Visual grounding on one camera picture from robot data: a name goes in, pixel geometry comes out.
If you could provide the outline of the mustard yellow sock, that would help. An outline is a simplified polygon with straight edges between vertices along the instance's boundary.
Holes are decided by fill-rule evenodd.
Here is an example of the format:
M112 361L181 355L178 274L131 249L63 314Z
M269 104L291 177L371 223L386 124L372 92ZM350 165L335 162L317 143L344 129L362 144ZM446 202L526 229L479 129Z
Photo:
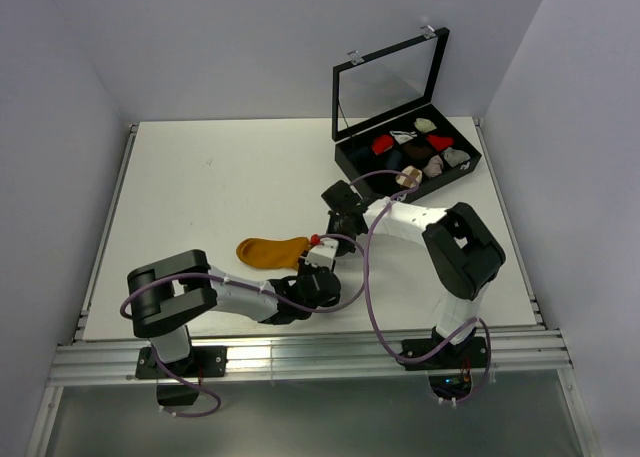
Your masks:
M299 259L311 247L306 237L287 240L248 238L236 248L236 256L247 266L258 270L298 270Z

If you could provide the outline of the brown striped sock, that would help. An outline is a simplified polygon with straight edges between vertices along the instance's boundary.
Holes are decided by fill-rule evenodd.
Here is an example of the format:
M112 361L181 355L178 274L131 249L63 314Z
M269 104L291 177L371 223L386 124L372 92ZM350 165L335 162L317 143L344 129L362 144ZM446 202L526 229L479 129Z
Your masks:
M395 177L395 182L404 189L413 189L418 187L422 183L422 180L422 170L413 165L405 167Z

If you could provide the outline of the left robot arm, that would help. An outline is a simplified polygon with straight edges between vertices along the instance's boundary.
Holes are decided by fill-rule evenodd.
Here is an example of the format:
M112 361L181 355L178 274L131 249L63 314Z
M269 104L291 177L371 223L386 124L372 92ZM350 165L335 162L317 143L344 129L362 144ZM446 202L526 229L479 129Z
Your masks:
M172 376L193 368L188 323L206 312L288 325L338 304L341 294L331 265L303 264L293 276L258 282L212 267L197 249L131 271L127 285L129 296L120 314L132 322L137 338L150 342L159 365Z

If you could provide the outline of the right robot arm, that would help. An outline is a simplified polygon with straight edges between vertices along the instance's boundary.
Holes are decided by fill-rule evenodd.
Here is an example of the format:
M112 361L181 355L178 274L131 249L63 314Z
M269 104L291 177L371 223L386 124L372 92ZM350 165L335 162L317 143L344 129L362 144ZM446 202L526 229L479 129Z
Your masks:
M462 360L475 337L484 292L506 262L506 254L476 211L459 202L450 208L425 208L410 204L403 193L364 198L339 181L322 199L330 209L332 229L343 236L372 238L386 235L422 244L446 290L441 317L432 330L432 349L421 357L403 352L403 363L418 363L434 356L443 366Z

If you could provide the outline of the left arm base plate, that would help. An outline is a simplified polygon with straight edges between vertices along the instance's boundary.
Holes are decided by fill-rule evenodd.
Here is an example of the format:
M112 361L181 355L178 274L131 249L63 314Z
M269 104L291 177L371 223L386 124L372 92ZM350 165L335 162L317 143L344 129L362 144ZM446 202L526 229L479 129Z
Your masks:
M220 378L225 375L227 348L225 346L193 347L190 355L174 363L165 363L165 367L182 378ZM153 356L150 347L143 347L138 356L135 370L138 380L156 380L167 378Z

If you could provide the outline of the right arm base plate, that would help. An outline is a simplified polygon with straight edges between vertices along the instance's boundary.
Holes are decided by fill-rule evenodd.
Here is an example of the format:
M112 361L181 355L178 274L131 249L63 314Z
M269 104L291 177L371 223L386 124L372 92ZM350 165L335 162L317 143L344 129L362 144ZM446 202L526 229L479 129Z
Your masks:
M401 356L406 358L422 358L432 353L444 339L436 333L429 338L405 339L401 342ZM483 336L472 332L459 344L447 343L442 350L434 353L429 359L419 363L403 366L408 371L418 370L463 370L485 368L491 357L488 342Z

